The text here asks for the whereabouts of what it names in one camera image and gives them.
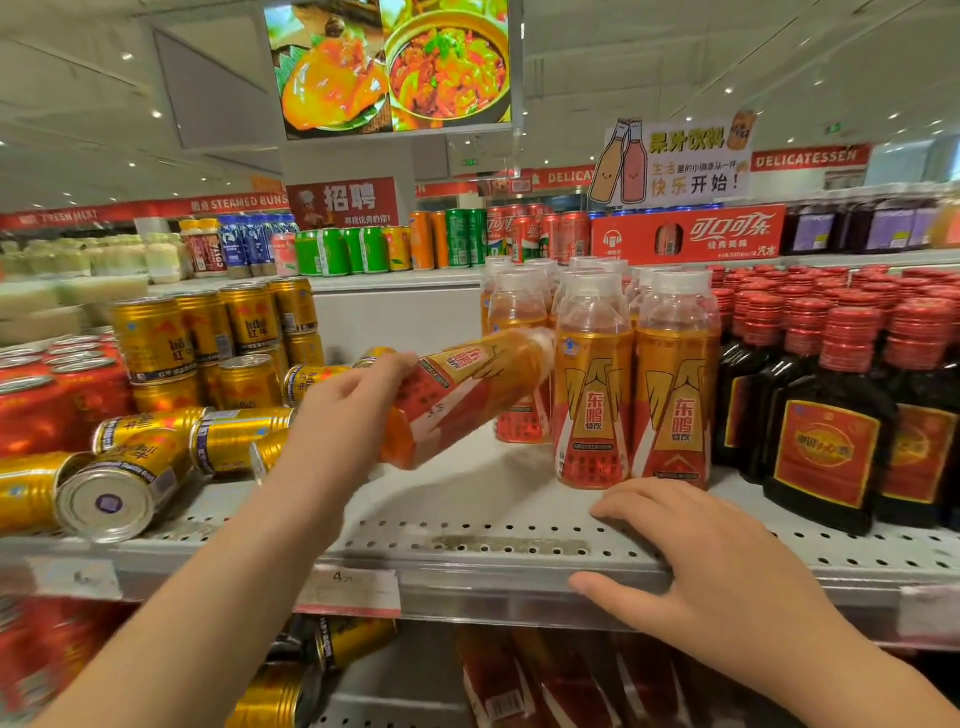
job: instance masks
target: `ceiling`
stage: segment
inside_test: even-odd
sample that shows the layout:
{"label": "ceiling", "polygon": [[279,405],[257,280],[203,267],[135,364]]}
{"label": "ceiling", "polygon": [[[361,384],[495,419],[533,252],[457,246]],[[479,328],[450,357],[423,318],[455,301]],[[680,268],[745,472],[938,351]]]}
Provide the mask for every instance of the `ceiling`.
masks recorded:
{"label": "ceiling", "polygon": [[[272,83],[250,3],[5,0],[0,211],[250,188],[243,167],[181,151],[170,119],[154,117],[165,107],[137,21],[151,14]],[[755,149],[960,132],[956,0],[525,0],[524,18],[522,152],[510,133],[452,136],[455,171],[462,157],[485,171],[588,164],[627,115],[752,108]]]}

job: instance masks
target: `digital display screen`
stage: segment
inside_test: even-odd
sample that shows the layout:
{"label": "digital display screen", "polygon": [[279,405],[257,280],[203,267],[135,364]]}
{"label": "digital display screen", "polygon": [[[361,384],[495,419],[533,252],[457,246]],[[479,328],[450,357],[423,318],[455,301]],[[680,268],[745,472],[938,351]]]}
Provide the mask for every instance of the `digital display screen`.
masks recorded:
{"label": "digital display screen", "polygon": [[512,121],[509,0],[312,0],[264,15],[290,140]]}

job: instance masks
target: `orange bottle label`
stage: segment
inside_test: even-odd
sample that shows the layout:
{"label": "orange bottle label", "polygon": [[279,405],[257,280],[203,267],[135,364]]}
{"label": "orange bottle label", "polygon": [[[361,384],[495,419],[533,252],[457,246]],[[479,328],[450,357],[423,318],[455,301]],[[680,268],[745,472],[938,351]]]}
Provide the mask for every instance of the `orange bottle label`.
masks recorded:
{"label": "orange bottle label", "polygon": [[634,475],[706,488],[719,336],[642,328],[636,355]]}
{"label": "orange bottle label", "polygon": [[531,347],[507,330],[422,358],[395,399],[413,435],[413,461],[425,462],[532,392],[541,370]]}
{"label": "orange bottle label", "polygon": [[867,493],[879,432],[880,422],[873,417],[790,400],[774,478],[809,496],[858,509]]}
{"label": "orange bottle label", "polygon": [[[510,328],[546,327],[546,319],[513,319],[491,322],[491,333]],[[493,432],[505,443],[544,443],[550,439],[550,379],[530,396],[514,404],[496,418]]]}
{"label": "orange bottle label", "polygon": [[747,403],[754,384],[752,376],[738,376],[730,388],[730,407],[727,409],[727,429],[724,430],[723,444],[727,448],[739,448],[744,445],[740,437],[740,425],[747,413]]}
{"label": "orange bottle label", "polygon": [[900,404],[900,425],[881,493],[916,503],[935,503],[956,434],[956,415]]}
{"label": "orange bottle label", "polygon": [[634,335],[560,332],[553,408],[557,477],[610,488],[630,477]]}

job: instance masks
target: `red cardboard box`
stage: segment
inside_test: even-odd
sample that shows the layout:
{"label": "red cardboard box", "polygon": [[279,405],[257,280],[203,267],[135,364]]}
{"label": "red cardboard box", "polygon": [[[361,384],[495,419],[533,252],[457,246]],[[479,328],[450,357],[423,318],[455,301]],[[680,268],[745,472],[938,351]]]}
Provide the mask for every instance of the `red cardboard box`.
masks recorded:
{"label": "red cardboard box", "polygon": [[591,252],[631,265],[725,262],[780,255],[784,205],[601,217]]}

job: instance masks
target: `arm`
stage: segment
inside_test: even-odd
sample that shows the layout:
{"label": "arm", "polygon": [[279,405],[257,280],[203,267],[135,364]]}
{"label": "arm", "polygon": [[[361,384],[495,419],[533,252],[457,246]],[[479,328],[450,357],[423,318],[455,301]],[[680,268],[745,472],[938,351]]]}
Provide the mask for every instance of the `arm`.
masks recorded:
{"label": "arm", "polygon": [[810,728],[960,725],[915,669],[860,635],[762,523],[675,480],[611,488],[590,513],[628,522],[670,562],[665,596],[581,572],[570,586],[634,627],[780,703]]}
{"label": "arm", "polygon": [[263,487],[109,642],[38,728],[223,725],[366,479],[411,357],[312,387]]}

